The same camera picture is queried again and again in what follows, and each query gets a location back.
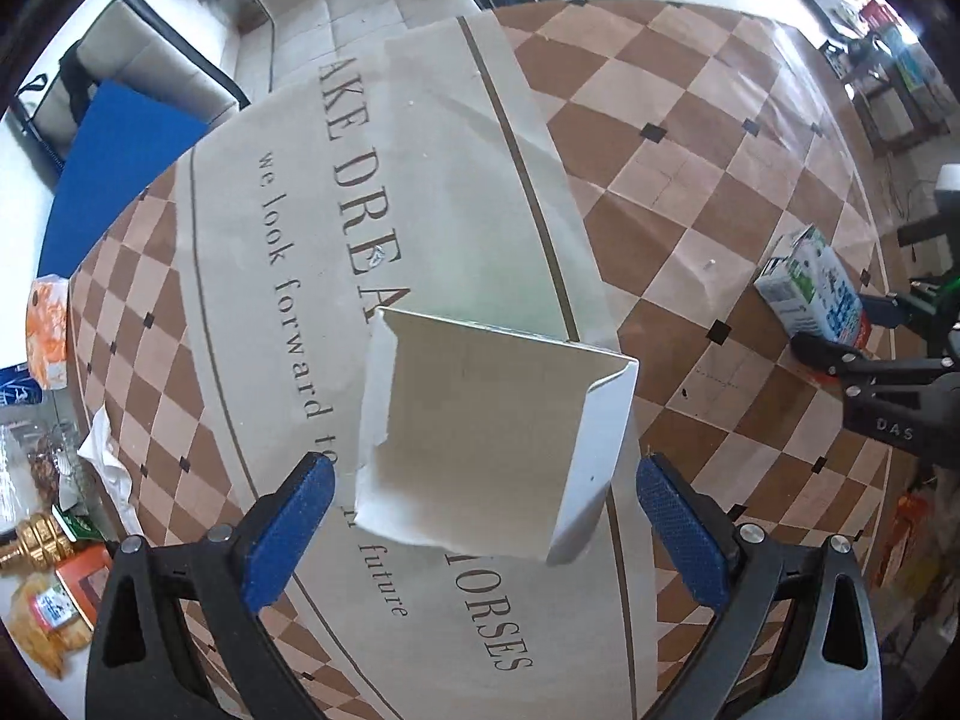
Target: blue board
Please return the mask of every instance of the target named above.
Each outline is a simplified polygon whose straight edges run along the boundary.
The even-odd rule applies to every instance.
[[[101,83],[56,185],[37,275],[73,275],[124,208],[207,130],[176,108]]]

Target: white tissue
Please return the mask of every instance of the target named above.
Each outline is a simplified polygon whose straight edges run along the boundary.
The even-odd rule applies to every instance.
[[[90,461],[107,488],[107,494],[113,501],[120,522],[131,536],[143,536],[143,528],[137,519],[136,511],[130,502],[130,493],[133,491],[133,480],[121,461],[117,460],[110,447],[110,420],[107,409],[100,407],[93,415],[90,425],[90,435],[86,437],[78,453],[83,459]]]

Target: tablecloth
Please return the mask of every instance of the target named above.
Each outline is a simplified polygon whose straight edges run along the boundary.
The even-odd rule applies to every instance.
[[[496,18],[568,173],[620,345],[642,362],[641,448],[664,452],[734,521],[790,543],[844,533],[862,565],[889,452],[841,428],[838,392],[792,360],[749,283],[772,239],[813,223],[854,283],[887,290],[866,199],[875,177],[863,175],[872,166],[853,156],[846,95],[824,85],[822,58],[794,28],[673,2],[545,2]],[[107,405],[155,544],[241,515],[203,424],[173,266],[173,181],[168,170],[128,206],[71,293],[75,398],[87,416]],[[891,357],[890,335],[875,328],[868,351]],[[654,563],[663,690],[712,614],[656,543]],[[198,611],[188,613],[214,678],[232,690]],[[744,676],[768,661],[784,613],[771,614]],[[329,717],[379,716],[288,599],[261,618]]]

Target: black strap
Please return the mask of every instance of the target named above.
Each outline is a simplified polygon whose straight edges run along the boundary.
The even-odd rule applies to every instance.
[[[64,81],[67,95],[70,95],[70,114],[73,116],[73,121],[77,124],[77,127],[80,126],[80,122],[83,122],[86,110],[90,108],[90,98],[92,97],[90,88],[93,87],[95,93],[96,87],[99,85],[88,69],[80,62],[80,57],[77,56],[79,47],[80,41],[78,40],[66,50],[64,56],[61,57],[61,73],[59,74],[61,81]]]
[[[49,80],[50,79],[48,79],[46,73],[41,73],[30,83],[26,83],[23,86],[21,86],[19,89],[17,89],[16,95],[19,97],[24,92],[42,92],[44,89],[47,88],[47,82]]]

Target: blue panel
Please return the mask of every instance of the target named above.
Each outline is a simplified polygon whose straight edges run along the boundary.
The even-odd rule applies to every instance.
[[[124,208],[206,129],[176,108],[101,83],[56,185],[37,274],[72,276]]]
[[[244,603],[254,614],[280,598],[333,501],[333,463],[320,455],[270,527],[253,546],[244,571]]]
[[[703,524],[656,463],[637,466],[637,500],[698,604],[716,613],[730,601],[727,562]]]

